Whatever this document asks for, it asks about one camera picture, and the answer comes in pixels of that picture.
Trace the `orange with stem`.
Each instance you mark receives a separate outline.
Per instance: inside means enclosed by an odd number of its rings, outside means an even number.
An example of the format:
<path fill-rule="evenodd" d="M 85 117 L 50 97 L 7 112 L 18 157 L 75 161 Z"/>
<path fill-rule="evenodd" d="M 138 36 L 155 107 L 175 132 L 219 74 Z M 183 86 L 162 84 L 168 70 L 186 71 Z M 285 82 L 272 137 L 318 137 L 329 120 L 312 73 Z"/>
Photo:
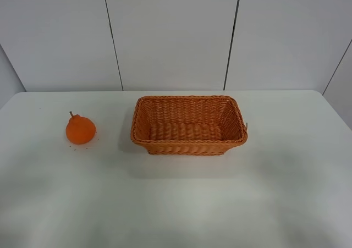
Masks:
<path fill-rule="evenodd" d="M 96 133 L 95 124 L 86 117 L 70 113 L 70 119 L 65 129 L 67 139 L 76 145 L 82 145 L 90 142 Z"/>

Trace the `orange wicker basket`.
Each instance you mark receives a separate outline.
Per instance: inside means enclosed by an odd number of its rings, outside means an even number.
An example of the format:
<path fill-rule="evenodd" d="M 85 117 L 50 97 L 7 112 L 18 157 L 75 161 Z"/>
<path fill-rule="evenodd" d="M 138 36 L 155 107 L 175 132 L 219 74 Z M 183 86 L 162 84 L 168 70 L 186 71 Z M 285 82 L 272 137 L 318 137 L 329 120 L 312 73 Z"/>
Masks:
<path fill-rule="evenodd" d="M 246 143 L 248 133 L 230 96 L 144 96 L 130 137 L 151 155 L 218 156 Z"/>

